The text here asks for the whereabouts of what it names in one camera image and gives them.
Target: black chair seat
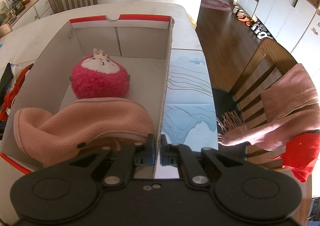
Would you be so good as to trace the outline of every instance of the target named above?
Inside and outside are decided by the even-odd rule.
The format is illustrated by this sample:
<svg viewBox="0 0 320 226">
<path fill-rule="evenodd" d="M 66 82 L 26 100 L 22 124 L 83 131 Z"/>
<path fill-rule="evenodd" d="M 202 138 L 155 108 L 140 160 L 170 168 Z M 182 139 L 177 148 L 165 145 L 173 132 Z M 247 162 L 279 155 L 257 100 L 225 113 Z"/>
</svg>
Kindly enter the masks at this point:
<svg viewBox="0 0 320 226">
<path fill-rule="evenodd" d="M 240 106 L 236 103 L 236 99 L 231 93 L 221 88 L 212 87 L 212 94 L 214 99 L 214 106 L 216 109 L 216 116 L 220 121 L 223 121 L 222 115 L 225 112 L 231 112 L 234 110 L 238 114 L 238 117 L 243 121 L 243 115 Z M 222 129 L 220 128 L 218 123 L 217 131 L 219 134 L 223 134 Z M 248 145 L 248 142 L 241 143 L 235 146 L 223 146 L 219 144 L 219 151 L 240 159 L 245 159 L 247 155 Z"/>
</svg>

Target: drawer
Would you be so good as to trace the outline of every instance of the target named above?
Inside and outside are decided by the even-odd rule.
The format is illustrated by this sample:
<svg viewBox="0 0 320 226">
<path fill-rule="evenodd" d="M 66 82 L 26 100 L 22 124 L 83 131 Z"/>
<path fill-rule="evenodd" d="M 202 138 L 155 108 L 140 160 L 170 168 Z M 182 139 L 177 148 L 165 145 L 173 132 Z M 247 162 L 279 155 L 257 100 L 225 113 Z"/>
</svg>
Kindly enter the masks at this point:
<svg viewBox="0 0 320 226">
<path fill-rule="evenodd" d="M 35 4 L 36 11 L 38 13 L 38 16 L 42 16 L 44 12 L 47 11 L 48 8 L 50 8 L 49 0 L 39 0 Z"/>
<path fill-rule="evenodd" d="M 47 17 L 47 16 L 50 16 L 50 15 L 53 15 L 53 14 L 54 14 L 54 13 L 53 13 L 53 10 L 52 10 L 52 8 L 50 7 L 50 8 L 47 9 L 46 12 L 43 13 L 43 15 L 40 17 L 40 19 L 43 19 L 43 18 L 45 18 L 45 17 Z"/>
<path fill-rule="evenodd" d="M 13 25 L 12 30 L 16 30 L 23 27 L 29 23 L 38 20 L 38 15 L 34 7 L 31 7 L 26 13 L 24 13 L 20 19 Z"/>
</svg>

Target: pink fleece hat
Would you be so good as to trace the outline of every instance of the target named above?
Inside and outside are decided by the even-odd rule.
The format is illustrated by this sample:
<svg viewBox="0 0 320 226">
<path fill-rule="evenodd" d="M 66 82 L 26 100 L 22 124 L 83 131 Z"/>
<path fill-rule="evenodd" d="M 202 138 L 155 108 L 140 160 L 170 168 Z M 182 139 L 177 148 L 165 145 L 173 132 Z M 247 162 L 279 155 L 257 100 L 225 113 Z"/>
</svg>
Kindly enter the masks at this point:
<svg viewBox="0 0 320 226">
<path fill-rule="evenodd" d="M 40 108 L 22 108 L 13 126 L 19 148 L 44 166 L 66 161 L 91 147 L 120 150 L 128 143 L 144 143 L 153 133 L 145 108 L 123 98 L 77 100 L 55 115 Z"/>
</svg>

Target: plush toy face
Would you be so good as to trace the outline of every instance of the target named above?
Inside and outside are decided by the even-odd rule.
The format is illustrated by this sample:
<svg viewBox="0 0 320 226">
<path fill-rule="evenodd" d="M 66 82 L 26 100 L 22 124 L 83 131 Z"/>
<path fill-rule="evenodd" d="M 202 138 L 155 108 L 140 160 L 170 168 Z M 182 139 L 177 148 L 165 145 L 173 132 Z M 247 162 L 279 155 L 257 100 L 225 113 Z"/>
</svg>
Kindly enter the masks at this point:
<svg viewBox="0 0 320 226">
<path fill-rule="evenodd" d="M 107 55 L 102 54 L 102 50 L 98 52 L 97 49 L 93 50 L 93 57 L 84 60 L 81 66 L 105 74 L 115 74 L 120 70 L 115 62 L 108 59 Z"/>
</svg>

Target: cabinet handle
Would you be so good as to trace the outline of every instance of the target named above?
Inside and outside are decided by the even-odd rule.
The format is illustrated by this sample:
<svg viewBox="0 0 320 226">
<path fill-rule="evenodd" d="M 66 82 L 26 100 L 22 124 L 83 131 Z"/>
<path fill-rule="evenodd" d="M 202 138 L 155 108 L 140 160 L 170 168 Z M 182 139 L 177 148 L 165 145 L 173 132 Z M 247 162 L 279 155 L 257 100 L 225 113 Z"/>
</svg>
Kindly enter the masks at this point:
<svg viewBox="0 0 320 226">
<path fill-rule="evenodd" d="M 299 0 L 296 0 L 295 4 L 294 4 L 294 6 L 293 6 L 294 8 L 296 7 L 296 5 L 297 5 L 298 1 L 299 1 Z"/>
</svg>

